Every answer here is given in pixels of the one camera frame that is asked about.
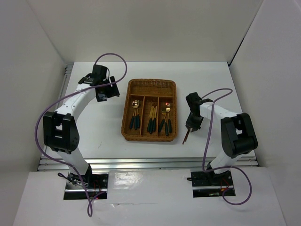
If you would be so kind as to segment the gold knife green handle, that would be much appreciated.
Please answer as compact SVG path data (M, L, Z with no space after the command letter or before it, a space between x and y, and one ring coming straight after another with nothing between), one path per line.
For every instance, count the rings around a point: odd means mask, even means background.
M151 134L153 132L153 124L155 119L155 113L156 113L156 106L153 106L151 108L151 117L149 122L149 133Z
M149 121L148 121L148 126L147 126L147 132L150 132L150 129L151 129L153 109L154 109L154 106L151 106L150 113L149 113Z

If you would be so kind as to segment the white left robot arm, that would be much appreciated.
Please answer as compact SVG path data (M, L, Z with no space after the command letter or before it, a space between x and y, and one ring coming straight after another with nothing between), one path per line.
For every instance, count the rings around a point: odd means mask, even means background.
M102 65L94 65L91 73L78 82L76 94L67 98L65 103L54 112L46 112L43 116L44 144L57 152L68 164L68 179L83 188L92 185L96 176L93 175L79 148L79 132L76 121L85 107L96 99L97 102L119 96L119 90L110 71Z

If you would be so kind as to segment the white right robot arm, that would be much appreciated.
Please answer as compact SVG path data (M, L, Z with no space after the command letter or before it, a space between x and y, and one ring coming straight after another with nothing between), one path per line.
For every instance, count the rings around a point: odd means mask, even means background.
M230 167L244 154L258 147L257 137L249 114L234 113L214 104L213 100L201 98L197 92L186 96L190 114L186 120L187 141L191 132L201 129L203 119L217 123L221 129L222 150L214 160L204 166L205 171L192 172L187 178L193 186L217 186L229 182Z

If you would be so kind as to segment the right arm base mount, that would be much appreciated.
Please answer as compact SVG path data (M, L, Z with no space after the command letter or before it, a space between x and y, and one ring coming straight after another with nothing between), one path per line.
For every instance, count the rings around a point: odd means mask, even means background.
M186 178L192 184L194 198L200 197L221 197L235 196L235 189L230 171L222 174L214 172L205 173L202 171L191 172L190 177Z

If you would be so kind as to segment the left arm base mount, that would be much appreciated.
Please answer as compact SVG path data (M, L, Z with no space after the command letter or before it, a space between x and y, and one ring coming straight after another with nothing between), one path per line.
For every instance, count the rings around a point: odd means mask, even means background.
M84 186L78 176L68 174L68 176L58 173L58 176L66 179L64 200L86 200ZM87 193L90 199L105 200L107 199L109 175L108 174L93 174L92 181L84 181Z

